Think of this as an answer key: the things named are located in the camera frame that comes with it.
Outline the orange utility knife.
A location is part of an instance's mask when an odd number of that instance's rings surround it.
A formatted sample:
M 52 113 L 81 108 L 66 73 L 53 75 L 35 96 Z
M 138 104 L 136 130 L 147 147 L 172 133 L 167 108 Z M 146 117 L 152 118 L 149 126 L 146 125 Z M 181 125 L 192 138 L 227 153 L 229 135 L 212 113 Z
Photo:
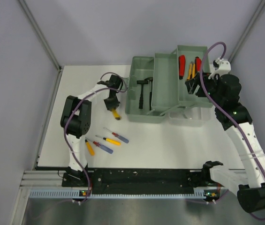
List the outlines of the orange utility knife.
M 188 76 L 187 76 L 186 81 L 192 80 L 195 76 L 195 72 L 196 72 L 195 63 L 192 61 L 189 64 Z

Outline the black rubber mallet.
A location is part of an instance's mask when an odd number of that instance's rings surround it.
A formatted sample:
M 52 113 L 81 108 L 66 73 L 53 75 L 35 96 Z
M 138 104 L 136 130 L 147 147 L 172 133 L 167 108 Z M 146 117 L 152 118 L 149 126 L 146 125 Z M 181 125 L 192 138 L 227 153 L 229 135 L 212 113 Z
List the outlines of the black rubber mallet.
M 141 93 L 139 98 L 139 109 L 143 109 L 144 104 L 144 85 L 148 84 L 148 80 L 137 80 L 137 84 L 141 85 Z

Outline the red black pliers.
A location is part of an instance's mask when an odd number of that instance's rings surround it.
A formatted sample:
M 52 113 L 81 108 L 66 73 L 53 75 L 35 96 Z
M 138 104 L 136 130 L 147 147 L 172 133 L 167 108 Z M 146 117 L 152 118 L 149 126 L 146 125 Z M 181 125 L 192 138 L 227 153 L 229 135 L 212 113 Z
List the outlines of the red black pliers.
M 182 80 L 184 78 L 185 65 L 186 65 L 185 55 L 180 55 L 178 57 L 178 64 L 179 64 L 179 79 Z

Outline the yellow utility knife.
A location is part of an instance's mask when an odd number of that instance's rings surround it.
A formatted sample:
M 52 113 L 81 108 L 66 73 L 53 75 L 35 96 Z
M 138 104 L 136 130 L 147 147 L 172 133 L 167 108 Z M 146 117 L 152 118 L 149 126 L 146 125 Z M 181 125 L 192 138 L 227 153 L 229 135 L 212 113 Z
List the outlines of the yellow utility knife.
M 111 112 L 116 120 L 121 120 L 121 116 L 118 114 L 115 108 L 112 109 Z

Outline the green plastic toolbox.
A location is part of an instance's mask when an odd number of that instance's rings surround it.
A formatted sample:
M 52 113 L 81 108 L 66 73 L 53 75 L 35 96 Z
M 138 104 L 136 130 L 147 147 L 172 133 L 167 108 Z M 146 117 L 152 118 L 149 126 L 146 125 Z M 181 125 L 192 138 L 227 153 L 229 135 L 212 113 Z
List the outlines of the green plastic toolbox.
M 202 58 L 206 46 L 178 45 L 171 53 L 153 56 L 135 56 L 129 73 L 129 89 L 125 114 L 130 122 L 161 123 L 165 117 L 173 125 L 200 127 L 211 118 L 212 104 L 205 97 L 189 94 L 185 85 L 189 64 L 195 57 Z M 185 55 L 184 78 L 179 79 L 178 57 Z M 143 109 L 139 109 L 141 85 L 137 80 L 153 77 L 151 111 L 149 110 L 150 85 L 144 85 Z

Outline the yellow black screwdriver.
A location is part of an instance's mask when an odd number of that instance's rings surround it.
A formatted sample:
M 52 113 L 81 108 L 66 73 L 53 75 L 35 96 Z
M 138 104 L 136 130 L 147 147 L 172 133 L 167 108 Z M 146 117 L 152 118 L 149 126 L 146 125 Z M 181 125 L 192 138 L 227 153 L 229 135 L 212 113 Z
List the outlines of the yellow black screwdriver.
M 107 137 L 103 137 L 103 136 L 99 136 L 99 135 L 95 135 L 97 138 L 100 138 L 108 143 L 111 143 L 113 145 L 116 145 L 116 146 L 120 146 L 121 143 L 116 141 L 116 140 L 113 140 L 113 139 L 110 139 L 110 138 L 107 138 Z

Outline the yellow handle screwdriver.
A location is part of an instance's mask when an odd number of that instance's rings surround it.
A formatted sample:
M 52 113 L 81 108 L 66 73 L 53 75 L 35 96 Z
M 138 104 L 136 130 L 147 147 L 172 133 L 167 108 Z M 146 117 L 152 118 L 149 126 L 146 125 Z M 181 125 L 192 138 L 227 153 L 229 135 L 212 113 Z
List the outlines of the yellow handle screwdriver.
M 95 155 L 95 152 L 94 152 L 94 150 L 93 150 L 90 142 L 87 139 L 85 139 L 85 144 L 86 144 L 86 147 L 87 147 L 87 150 L 88 150 L 89 154 L 91 156 L 94 156 Z

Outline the steel claw hammer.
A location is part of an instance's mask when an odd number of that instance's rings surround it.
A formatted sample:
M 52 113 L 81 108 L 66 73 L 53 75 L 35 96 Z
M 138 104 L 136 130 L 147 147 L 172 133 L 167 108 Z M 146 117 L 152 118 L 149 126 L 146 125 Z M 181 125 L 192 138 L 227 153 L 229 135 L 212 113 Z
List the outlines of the steel claw hammer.
M 150 93 L 149 93 L 149 110 L 151 111 L 151 100 L 152 100 L 152 90 L 153 90 L 153 77 L 147 77 L 145 80 L 149 82 Z

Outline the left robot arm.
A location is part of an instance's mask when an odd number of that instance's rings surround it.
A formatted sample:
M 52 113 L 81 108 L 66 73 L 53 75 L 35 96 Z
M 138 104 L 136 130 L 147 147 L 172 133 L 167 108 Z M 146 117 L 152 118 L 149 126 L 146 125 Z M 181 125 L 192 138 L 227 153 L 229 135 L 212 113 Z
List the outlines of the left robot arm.
M 69 147 L 69 168 L 75 171 L 72 180 L 79 186 L 85 185 L 89 179 L 88 173 L 83 171 L 87 166 L 85 147 L 80 145 L 91 127 L 92 108 L 97 103 L 104 103 L 108 111 L 116 112 L 120 106 L 117 94 L 127 91 L 127 84 L 121 76 L 112 72 L 104 75 L 107 74 L 111 75 L 108 80 L 99 79 L 89 91 L 79 96 L 68 96 L 62 111 L 60 125 Z

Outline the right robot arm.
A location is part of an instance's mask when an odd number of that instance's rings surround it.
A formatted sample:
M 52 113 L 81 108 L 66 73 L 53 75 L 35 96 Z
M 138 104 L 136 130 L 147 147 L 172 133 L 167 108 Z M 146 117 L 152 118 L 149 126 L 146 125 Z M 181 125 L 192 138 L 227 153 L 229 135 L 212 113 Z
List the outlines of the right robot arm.
M 201 172 L 202 182 L 225 186 L 247 213 L 265 209 L 265 153 L 247 108 L 239 102 L 239 78 L 225 74 L 209 79 L 208 73 L 204 73 L 187 80 L 185 85 L 189 94 L 207 97 L 214 104 L 216 118 L 233 142 L 247 175 L 243 178 L 219 161 L 207 161 Z

